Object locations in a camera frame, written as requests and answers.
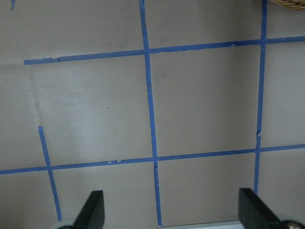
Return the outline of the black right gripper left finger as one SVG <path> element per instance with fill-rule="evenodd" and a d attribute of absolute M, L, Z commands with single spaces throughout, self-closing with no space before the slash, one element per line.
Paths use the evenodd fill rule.
<path fill-rule="evenodd" d="M 92 191 L 74 221 L 73 229 L 102 229 L 105 223 L 103 191 Z"/>

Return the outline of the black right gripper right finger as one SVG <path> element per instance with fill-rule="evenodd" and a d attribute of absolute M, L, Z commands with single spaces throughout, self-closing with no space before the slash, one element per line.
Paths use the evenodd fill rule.
<path fill-rule="evenodd" d="M 250 188 L 239 189 L 238 218 L 245 229 L 285 229 L 285 223 Z"/>

